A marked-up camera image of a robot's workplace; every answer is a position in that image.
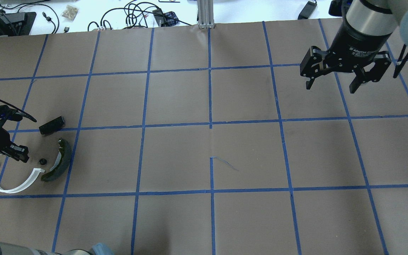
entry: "white surface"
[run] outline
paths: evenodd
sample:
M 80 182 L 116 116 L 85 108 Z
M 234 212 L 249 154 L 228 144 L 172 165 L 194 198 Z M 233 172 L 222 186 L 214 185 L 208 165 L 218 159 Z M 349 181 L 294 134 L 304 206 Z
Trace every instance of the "white surface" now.
M 19 3 L 33 2 L 35 0 L 4 0 L 4 3 L 11 3 L 13 6 Z M 192 0 L 178 0 L 180 3 L 159 3 L 158 0 L 150 2 L 158 5 L 164 12 L 174 11 L 181 21 L 190 24 L 197 24 L 196 17 L 198 13 L 197 2 Z M 129 0 L 51 0 L 42 4 L 52 7 L 59 16 L 60 27 L 58 33 L 62 33 L 64 27 L 70 27 L 69 32 L 87 31 L 87 25 L 91 21 L 100 23 L 102 15 L 109 9 L 123 7 Z M 286 21 L 297 19 L 300 11 L 303 9 L 308 0 L 214 0 L 214 19 L 215 23 L 243 23 L 256 21 Z M 331 0 L 317 0 L 317 7 L 310 19 L 332 18 L 328 14 L 328 8 Z M 67 4 L 79 8 L 78 15 L 74 21 L 69 21 L 61 17 Z M 47 22 L 42 16 L 44 11 L 47 16 L 57 23 L 56 16 L 52 11 L 44 6 L 28 6 L 22 11 L 35 11 L 37 17 L 31 34 L 49 34 L 53 30 L 53 24 Z M 114 29 L 125 27 L 125 13 L 123 10 L 110 12 L 107 19 Z M 148 17 L 148 26 L 154 26 L 152 15 Z
M 0 192 L 6 193 L 6 194 L 14 194 L 14 193 L 24 191 L 29 186 L 31 186 L 34 183 L 34 181 L 37 179 L 37 177 L 39 177 L 39 174 L 43 172 L 45 172 L 45 170 L 42 168 L 34 168 L 33 171 L 31 172 L 31 175 L 28 177 L 28 179 L 26 179 L 26 181 L 24 181 L 20 186 L 10 189 L 10 190 L 5 190 L 1 188 L 0 186 Z

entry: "white curved object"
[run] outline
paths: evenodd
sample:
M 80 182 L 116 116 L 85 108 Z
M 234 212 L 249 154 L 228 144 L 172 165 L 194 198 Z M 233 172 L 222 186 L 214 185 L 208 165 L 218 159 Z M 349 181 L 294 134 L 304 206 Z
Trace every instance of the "white curved object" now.
M 10 189 L 10 190 L 5 190 L 5 189 L 1 188 L 1 186 L 0 186 L 0 192 L 7 193 L 7 194 L 14 194 L 14 193 L 24 191 L 29 186 L 31 186 L 31 184 L 34 183 L 34 181 L 37 179 L 37 177 L 39 177 L 39 174 L 43 173 L 43 172 L 45 172 L 45 170 L 42 169 L 42 168 L 34 168 L 31 175 L 28 177 L 28 179 L 26 181 L 24 181 L 20 186 L 18 186 L 16 188 L 13 188 L 13 189 Z

